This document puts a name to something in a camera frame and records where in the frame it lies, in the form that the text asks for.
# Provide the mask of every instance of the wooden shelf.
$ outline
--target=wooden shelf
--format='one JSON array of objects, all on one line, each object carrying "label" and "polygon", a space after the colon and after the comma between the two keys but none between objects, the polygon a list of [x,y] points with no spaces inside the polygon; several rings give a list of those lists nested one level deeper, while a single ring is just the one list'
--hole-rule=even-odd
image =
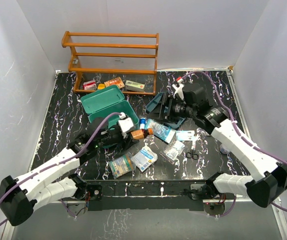
[{"label": "wooden shelf", "polygon": [[[74,42],[72,37],[84,37],[84,42]],[[107,38],[150,38],[155,39],[154,44],[126,44],[126,43],[96,43],[92,42],[92,37]],[[159,34],[137,34],[137,33],[93,33],[93,32],[69,32],[66,31],[62,37],[61,45],[63,48],[70,47],[71,58],[68,64],[69,72],[76,72],[76,82],[73,88],[75,93],[92,93],[93,90],[79,89],[83,73],[111,73],[111,74],[138,74],[153,75],[153,92],[133,92],[124,91],[124,94],[136,95],[156,95],[157,82],[157,57],[159,47]],[[80,48],[114,48],[114,49],[147,49],[154,50],[154,54],[129,54],[129,53],[95,53],[95,52],[77,52],[76,47]],[[154,70],[149,69],[120,69],[120,68],[98,68],[82,67],[83,64],[79,57],[103,57],[103,58],[136,58],[136,59],[154,59]]]}]

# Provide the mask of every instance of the black scissors handle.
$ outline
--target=black scissors handle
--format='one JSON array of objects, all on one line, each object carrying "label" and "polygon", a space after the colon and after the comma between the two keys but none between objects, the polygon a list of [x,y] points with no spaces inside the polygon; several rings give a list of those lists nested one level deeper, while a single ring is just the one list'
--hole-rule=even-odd
[{"label": "black scissors handle", "polygon": [[185,157],[187,159],[193,159],[193,160],[198,160],[199,159],[199,155],[194,150],[186,152],[185,153]]}]

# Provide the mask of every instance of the scissors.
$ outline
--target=scissors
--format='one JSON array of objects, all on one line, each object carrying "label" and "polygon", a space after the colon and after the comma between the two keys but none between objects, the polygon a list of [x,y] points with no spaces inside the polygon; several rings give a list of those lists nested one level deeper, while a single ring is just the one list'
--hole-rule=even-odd
[{"label": "scissors", "polygon": [[192,141],[191,151],[185,153],[187,159],[198,160],[199,155],[196,153],[196,139]]}]

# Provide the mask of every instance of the marble tabletop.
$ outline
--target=marble tabletop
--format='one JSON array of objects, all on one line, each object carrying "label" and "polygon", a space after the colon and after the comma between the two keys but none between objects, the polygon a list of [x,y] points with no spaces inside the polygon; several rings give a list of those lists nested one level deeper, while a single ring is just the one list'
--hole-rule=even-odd
[{"label": "marble tabletop", "polygon": [[[179,76],[186,74],[186,71],[161,71],[157,73],[157,93],[172,92],[171,83]],[[214,80],[219,90],[222,101],[230,107],[238,121],[240,129],[240,117],[236,102],[225,70],[212,70],[206,73]],[[97,83],[106,79],[121,77],[125,80],[136,81],[135,75],[124,74],[92,74],[87,78],[95,79]],[[85,113],[79,94],[73,93],[76,74],[59,73],[56,77],[53,94],[47,110],[43,129],[38,141],[37,151],[33,159],[32,169],[37,168],[47,160],[57,155],[66,145],[73,141],[80,133],[87,130],[90,125]],[[211,105],[217,105],[218,101],[210,82],[202,75],[192,75],[186,79],[190,83],[199,83],[206,89],[206,94]],[[146,116],[146,105],[153,99],[153,96],[125,95],[125,99],[131,104],[138,116]],[[203,134],[203,130],[198,128],[191,119],[187,119],[179,130],[195,130],[197,134],[196,151],[199,154],[198,160],[187,159],[182,153],[179,161],[172,165],[160,152],[167,144],[155,136],[148,136],[140,143],[133,145],[128,152],[136,154],[143,146],[149,146],[153,152],[158,154],[157,161],[145,172],[136,168],[118,180],[125,181],[173,181],[173,180],[206,180],[218,171],[233,175],[248,175],[249,172],[239,162],[233,154],[223,155],[219,151],[220,142],[211,136]],[[191,142],[184,142],[188,149]],[[122,153],[115,147],[102,149],[98,156],[90,159],[80,166],[75,172],[86,181],[113,180],[113,175],[109,167],[109,161],[116,159]]]}]

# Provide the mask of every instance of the green plastic box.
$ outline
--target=green plastic box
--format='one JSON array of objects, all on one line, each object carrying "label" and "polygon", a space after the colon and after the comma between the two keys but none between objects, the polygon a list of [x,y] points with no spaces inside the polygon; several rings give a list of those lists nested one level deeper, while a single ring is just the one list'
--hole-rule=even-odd
[{"label": "green plastic box", "polygon": [[[81,103],[85,112],[89,115],[90,122],[95,118],[105,118],[113,112],[124,112],[132,119],[136,129],[139,128],[139,118],[129,102],[125,100],[125,95],[116,85],[83,96]],[[118,120],[119,116],[117,115],[109,118],[108,127],[117,124]]]}]

